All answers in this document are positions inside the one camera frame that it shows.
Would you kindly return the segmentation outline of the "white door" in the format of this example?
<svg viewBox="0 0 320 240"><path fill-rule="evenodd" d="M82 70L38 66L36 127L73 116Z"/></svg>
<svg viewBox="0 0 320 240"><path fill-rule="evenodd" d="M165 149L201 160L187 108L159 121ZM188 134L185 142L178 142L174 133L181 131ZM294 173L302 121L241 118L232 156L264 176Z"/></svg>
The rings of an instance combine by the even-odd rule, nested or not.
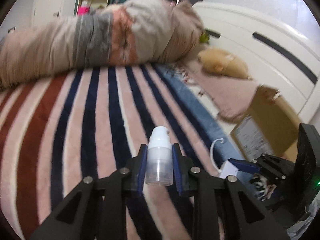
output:
<svg viewBox="0 0 320 240"><path fill-rule="evenodd" d="M59 18L63 2L64 0L34 0L31 26L37 27Z"/></svg>

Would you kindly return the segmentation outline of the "rolled striped duvet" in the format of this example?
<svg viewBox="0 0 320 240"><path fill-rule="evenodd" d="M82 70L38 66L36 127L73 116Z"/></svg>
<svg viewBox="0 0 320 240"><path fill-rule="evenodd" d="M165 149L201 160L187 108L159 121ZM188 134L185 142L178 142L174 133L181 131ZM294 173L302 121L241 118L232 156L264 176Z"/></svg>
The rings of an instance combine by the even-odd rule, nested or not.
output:
<svg viewBox="0 0 320 240"><path fill-rule="evenodd" d="M127 0L57 18L1 39L1 89L73 69L173 63L199 45L203 31L188 0Z"/></svg>

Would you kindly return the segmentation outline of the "striped pink blanket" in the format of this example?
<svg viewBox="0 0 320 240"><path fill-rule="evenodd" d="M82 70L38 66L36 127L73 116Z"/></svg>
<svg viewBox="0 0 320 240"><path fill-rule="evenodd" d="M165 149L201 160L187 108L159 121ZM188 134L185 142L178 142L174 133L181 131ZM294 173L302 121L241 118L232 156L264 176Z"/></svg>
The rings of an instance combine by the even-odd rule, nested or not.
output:
<svg viewBox="0 0 320 240"><path fill-rule="evenodd" d="M79 70L1 92L1 210L13 231L28 239L81 179L124 167L156 126L210 174L241 158L211 100L169 67Z"/></svg>

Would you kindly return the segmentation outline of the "green plush toy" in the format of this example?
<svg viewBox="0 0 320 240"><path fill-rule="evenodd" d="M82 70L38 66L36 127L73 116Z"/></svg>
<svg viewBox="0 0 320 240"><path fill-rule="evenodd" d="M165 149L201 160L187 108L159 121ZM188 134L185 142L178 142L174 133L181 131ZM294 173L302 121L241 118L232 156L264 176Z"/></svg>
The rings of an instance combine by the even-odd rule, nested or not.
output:
<svg viewBox="0 0 320 240"><path fill-rule="evenodd" d="M204 31L200 36L199 42L208 44L209 39L210 39L210 35L206 31Z"/></svg>

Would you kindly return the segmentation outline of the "white bed headboard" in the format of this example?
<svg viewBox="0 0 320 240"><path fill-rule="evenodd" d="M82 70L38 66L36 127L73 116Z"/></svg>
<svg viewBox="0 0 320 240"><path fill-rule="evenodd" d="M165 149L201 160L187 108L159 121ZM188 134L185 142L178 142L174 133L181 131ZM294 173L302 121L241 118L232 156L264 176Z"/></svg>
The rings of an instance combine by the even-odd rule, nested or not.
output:
<svg viewBox="0 0 320 240"><path fill-rule="evenodd" d="M239 56L257 83L279 89L302 122L311 121L319 108L319 45L246 7L197 2L193 9L212 35L211 46Z"/></svg>

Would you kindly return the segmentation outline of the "open cardboard box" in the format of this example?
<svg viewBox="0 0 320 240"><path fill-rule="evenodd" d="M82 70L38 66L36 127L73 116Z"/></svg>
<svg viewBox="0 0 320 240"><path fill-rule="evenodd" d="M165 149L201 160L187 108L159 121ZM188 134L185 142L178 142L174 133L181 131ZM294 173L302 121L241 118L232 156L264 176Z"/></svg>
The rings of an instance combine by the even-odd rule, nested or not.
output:
<svg viewBox="0 0 320 240"><path fill-rule="evenodd" d="M246 160L269 154L295 162L300 123L279 90L260 86L231 137Z"/></svg>

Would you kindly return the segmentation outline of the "tan plush toy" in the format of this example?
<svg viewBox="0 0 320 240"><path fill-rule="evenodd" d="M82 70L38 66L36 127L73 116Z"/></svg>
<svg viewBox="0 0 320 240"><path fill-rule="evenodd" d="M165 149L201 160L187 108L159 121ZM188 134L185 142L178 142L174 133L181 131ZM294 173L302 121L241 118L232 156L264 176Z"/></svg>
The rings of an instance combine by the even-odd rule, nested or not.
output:
<svg viewBox="0 0 320 240"><path fill-rule="evenodd" d="M238 56L218 48L208 48L198 53L197 58L208 74L250 80L248 65Z"/></svg>

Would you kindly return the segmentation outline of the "beige pillow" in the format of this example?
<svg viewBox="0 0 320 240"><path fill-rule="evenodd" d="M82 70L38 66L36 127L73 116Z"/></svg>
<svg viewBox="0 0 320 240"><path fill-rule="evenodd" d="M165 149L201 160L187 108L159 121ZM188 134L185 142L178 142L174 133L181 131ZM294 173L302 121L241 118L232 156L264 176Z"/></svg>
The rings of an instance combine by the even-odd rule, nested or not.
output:
<svg viewBox="0 0 320 240"><path fill-rule="evenodd" d="M252 79L243 80L206 73L197 55L200 51L208 48L213 47L199 45L180 60L180 66L212 99L218 109L219 119L236 123L248 110L258 84Z"/></svg>

